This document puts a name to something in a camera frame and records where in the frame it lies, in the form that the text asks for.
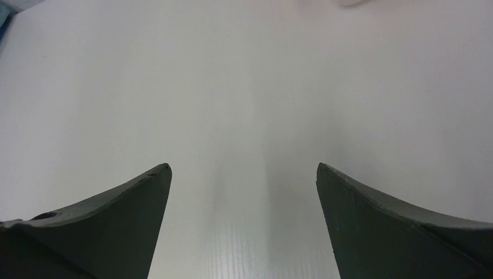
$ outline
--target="curved edge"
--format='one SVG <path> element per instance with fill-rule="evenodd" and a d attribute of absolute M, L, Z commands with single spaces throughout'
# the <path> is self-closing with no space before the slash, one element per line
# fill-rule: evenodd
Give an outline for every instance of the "curved edge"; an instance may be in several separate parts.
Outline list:
<path fill-rule="evenodd" d="M 342 180 L 345 187 L 351 187 L 361 195 L 365 196 L 370 201 L 372 206 L 375 206 L 378 210 L 392 217 L 402 217 L 409 219 L 423 225 L 447 227 L 447 228 L 467 228 L 474 230 L 493 230 L 493 224 L 463 219 L 459 217 L 453 217 L 450 215 L 434 212 L 411 203 L 405 202 L 401 199 L 395 198 L 391 195 L 385 194 L 379 190 L 366 186 L 339 170 L 320 163 L 317 171 L 330 171 L 337 179 Z"/>
<path fill-rule="evenodd" d="M 168 171 L 171 175 L 171 167 L 169 164 L 159 164 L 124 184 L 84 199 L 80 202 L 60 209 L 55 209 L 50 212 L 42 213 L 31 220 L 12 220 L 0 222 L 0 226 L 8 230 L 16 227 L 56 227 L 74 223 L 94 216 L 106 208 L 109 208 L 112 204 L 122 199 L 125 195 L 131 194 L 133 189 L 139 187 L 142 183 L 150 179 L 159 179 L 161 174 L 165 174 Z"/>

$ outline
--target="blue object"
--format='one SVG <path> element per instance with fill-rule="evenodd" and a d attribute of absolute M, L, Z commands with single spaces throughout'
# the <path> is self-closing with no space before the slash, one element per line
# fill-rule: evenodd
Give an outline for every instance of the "blue object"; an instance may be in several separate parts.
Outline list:
<path fill-rule="evenodd" d="M 0 3 L 0 40 L 7 31 L 7 27 L 10 23 L 15 11 L 4 3 Z"/>

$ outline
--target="screw hole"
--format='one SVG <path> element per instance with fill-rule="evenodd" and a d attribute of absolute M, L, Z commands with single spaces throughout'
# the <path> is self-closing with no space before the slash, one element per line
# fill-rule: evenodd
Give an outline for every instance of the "screw hole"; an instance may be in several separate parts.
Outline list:
<path fill-rule="evenodd" d="M 32 218 L 31 220 L 47 219 L 47 218 L 55 217 L 57 215 L 58 215 L 58 213 L 56 213 L 56 212 L 46 212 L 43 214 L 39 214 L 38 216 L 36 216 L 35 218 Z"/>

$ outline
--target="white surface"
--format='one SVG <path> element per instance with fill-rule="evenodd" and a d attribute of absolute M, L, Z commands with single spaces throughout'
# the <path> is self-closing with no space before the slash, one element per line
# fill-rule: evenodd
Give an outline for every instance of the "white surface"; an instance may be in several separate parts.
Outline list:
<path fill-rule="evenodd" d="M 161 162 L 150 278 L 338 278 L 326 162 L 493 221 L 493 3 L 44 2 L 0 56 L 0 219 Z"/>

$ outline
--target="white corrugated plastic sheet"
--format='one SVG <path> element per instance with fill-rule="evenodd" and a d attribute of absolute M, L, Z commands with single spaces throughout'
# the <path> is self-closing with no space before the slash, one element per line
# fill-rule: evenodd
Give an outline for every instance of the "white corrugated plastic sheet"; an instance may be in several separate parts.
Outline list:
<path fill-rule="evenodd" d="M 48 0 L 0 47 L 0 219 L 168 162 L 149 277 L 211 279 L 339 277 L 319 162 L 493 221 L 491 26 L 487 0 Z"/>

